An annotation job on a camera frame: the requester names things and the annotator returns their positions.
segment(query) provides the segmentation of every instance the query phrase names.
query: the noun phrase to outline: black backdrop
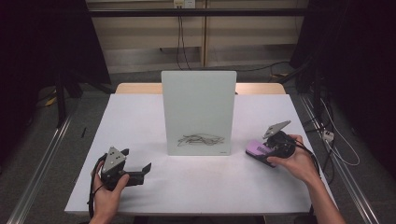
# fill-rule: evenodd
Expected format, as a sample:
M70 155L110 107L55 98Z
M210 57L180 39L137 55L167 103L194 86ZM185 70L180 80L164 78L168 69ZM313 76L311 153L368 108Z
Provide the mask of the black backdrop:
M319 0L311 7L321 6ZM317 63L325 84L373 155L396 178L396 19L393 1L344 0L339 27ZM312 55L332 17L306 18L290 64ZM314 80L305 71L296 83L306 90Z
M59 10L65 13L53 13ZM110 83L91 17L68 10L88 12L84 0L0 3L0 162L21 138L39 90L55 85L60 72Z

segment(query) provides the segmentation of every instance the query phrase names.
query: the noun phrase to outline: table surface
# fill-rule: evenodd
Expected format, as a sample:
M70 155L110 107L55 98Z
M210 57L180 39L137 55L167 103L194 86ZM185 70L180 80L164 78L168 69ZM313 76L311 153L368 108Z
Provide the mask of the table surface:
M236 83L238 94L286 94L278 83ZM162 83L121 83L116 90L120 93L162 94Z
M227 216L308 212L311 202L303 182L283 167L270 168L245 153L249 140L263 141L263 132L270 125L285 120L291 120L291 124L284 132L302 135L305 145L311 148L287 94L235 95L230 156L168 156L163 97L113 94L65 211L88 213L90 172L97 159L114 146L130 149L125 171L138 171L152 162L144 185L123 191L119 208L122 214Z

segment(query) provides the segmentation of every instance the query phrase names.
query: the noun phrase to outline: human hand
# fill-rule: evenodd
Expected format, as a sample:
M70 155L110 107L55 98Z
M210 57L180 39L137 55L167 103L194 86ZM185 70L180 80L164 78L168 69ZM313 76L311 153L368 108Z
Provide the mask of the human hand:
M268 157L267 161L284 166L296 178L303 180L305 183L313 178L319 178L318 172L312 162L311 156L308 152L303 150L303 138L300 135L289 134L291 138L296 140L297 147L289 158L282 159L279 157Z
M128 175L123 175L113 191L107 190L98 174L104 163L104 161L99 163L94 174L93 189L97 191L94 196L94 215L90 223L95 224L110 223L111 219L117 214L121 192L129 180Z

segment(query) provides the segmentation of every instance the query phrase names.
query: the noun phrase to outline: cable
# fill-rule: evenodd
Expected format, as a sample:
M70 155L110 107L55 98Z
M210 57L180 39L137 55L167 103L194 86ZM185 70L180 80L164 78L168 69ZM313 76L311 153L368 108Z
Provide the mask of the cable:
M334 163L333 163L333 161L332 161L331 155L332 155L332 151L330 150L330 151L327 152L326 160L325 160L325 162L324 162L324 164L323 164L323 167L322 167L323 173L324 173L327 177L329 177L329 175L327 175L327 174L325 173L325 169L326 169L327 164L328 164L329 161L330 161L330 163L332 164L332 176L330 177L330 180L328 180L328 184L329 184L329 185L334 181L334 177L335 177Z
M311 93L314 93L314 91L312 90L312 84L313 83L311 83L311 87L309 88L309 90L310 90L310 92ZM327 102L327 104L325 104L325 105L327 105L327 107L329 107L329 108L331 108L332 106L330 105L330 94L329 94L329 91L328 90L325 90L325 91L327 91L327 94L326 94L326 102ZM313 117L311 120L308 120L308 121L306 121L305 123L305 125L307 125L307 123L309 122L309 121L312 121L312 120L314 120L314 119L316 119L317 121L318 121L318 125L319 125L319 127L318 128L316 128L316 129L312 129L312 130L307 130L307 131L305 131L306 133L312 133L312 132L322 132L326 127L328 127L330 124L331 124L331 122L330 122L330 120L327 120L327 122L326 122L326 124L323 124L321 121L323 120L322 118L321 118L321 114L323 113L323 108L321 108L320 109L320 117L318 117L318 116L315 116L315 117Z
M181 17L180 17L180 28L181 28L181 43L183 44L184 59L186 60L186 64L189 67L189 70L191 70L189 61L187 60L186 48L184 47L183 19Z
M269 68L269 67L272 67L272 66L277 65L277 64L280 64L280 63L289 63L289 62L283 61L283 62L278 62L278 63L272 63L272 64L270 64L270 65L265 65L264 67L260 67L260 68L253 68L253 69L247 69L247 70L233 70L233 71L236 71L236 72L253 72L253 71L259 71L259 70L262 70L262 69L265 69L265 68Z
M186 48L184 46L184 35L183 35L183 19L181 17L178 17L178 41L177 41L177 66L180 70L183 70L180 66L180 63L178 61L178 50L180 49L180 38L183 46L183 52L184 52L184 59L186 60L187 67L189 70L191 70L189 62L187 61L187 55L186 55Z
M94 211L93 211L93 198L95 197L95 193L96 193L96 191L97 190L99 190L99 188L101 188L101 187L99 187L96 191L93 191L93 183L94 183L94 181L95 181L95 176L96 176L96 170L97 170L97 168L98 168L98 166L99 166L99 163L101 162L101 161L105 161L106 160L106 157L107 157L107 153L105 153L105 155L103 155L101 158L99 158L98 159L98 161L96 162L96 164L95 164L95 166L93 167L93 170L92 170L92 176L91 176L91 186L90 186L90 199L88 200L88 202L87 202L87 204L88 204L88 209L89 209L89 211L90 211L90 217L91 218L93 218L93 214L94 214Z
M272 78L273 78L273 70L272 70L272 65L270 66L270 78L268 79L268 83L270 83L271 82L271 80L272 80Z
M353 153L356 155L356 158L358 159L358 161L357 161L356 163L351 163L351 162L345 161L345 160L341 157L341 155L339 155L337 152L334 151L334 149L332 149L333 147L330 146L330 144L329 144L329 142L328 142L327 140L325 140L325 142L329 145L330 150L334 153L334 155L335 155L338 159L340 159L343 163L348 164L348 165L351 165L351 166L357 166L357 165L359 165L359 164L361 163L361 158L359 157L359 155L358 155L358 153L356 152L355 148L353 148L353 146L349 144L349 142L345 139L345 137L338 131L337 127L335 127L335 124L334 124L334 122L332 121L331 114L330 114L329 110L327 109L326 104L323 102L323 100L322 100L321 98L320 98L320 101L323 103L324 108L325 108L327 114L329 115L329 119L330 119L330 122L332 123L332 126L333 126L334 129L337 131L337 133L343 138L343 140L349 145L349 147L352 149L352 151L353 151Z
M317 157L302 142L297 141L297 140L294 140L294 141L296 141L297 143L300 144L300 145L295 144L296 147L302 148L304 151L306 151L311 156L311 159L312 159L312 161L313 161L313 163L315 165L315 168L317 169L318 175L320 176L319 163L318 163Z

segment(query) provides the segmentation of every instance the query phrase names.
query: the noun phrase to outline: metal bar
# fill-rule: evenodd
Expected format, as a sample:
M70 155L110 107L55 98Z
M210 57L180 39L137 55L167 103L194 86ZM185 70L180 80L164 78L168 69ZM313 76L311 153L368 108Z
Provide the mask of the metal bar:
M301 95L300 98L303 102L306 112L308 113L309 117L313 120L315 127L319 128L320 126L318 122L316 121L316 119L314 119L315 114L311 109L313 107L311 101L306 96L304 97ZM320 132L318 132L318 135L319 138L322 139ZM324 141L324 143L326 146L326 150L330 152L331 146L326 141ZM339 153L336 147L334 147L333 150L336 153ZM373 224L373 223L378 224L379 220L375 215L374 209L370 205L369 201L367 200L363 191L359 187L352 173L350 173L347 166L343 162L340 162L333 154L332 154L332 158L334 161L334 167L337 169L337 172L343 179L343 182L346 185L346 189L348 190L353 202L356 204L356 207L361 213L361 217L363 218L364 222L367 224Z
M91 17L296 17L323 16L331 13L332 8L98 8L89 11L70 9L39 9L37 13L45 16L91 16Z
M32 207L32 204L35 200L35 196L40 190L41 184L44 180L44 177L50 168L50 164L55 157L56 151L61 144L64 135L67 131L67 128L70 124L72 115L76 112L78 104L72 104L69 115L66 117L63 125L60 128L57 128L49 146L47 147L46 152L44 153L41 162L38 164L35 173L30 179L25 191L20 197L17 205L15 206L7 224L22 224L26 219L26 216Z

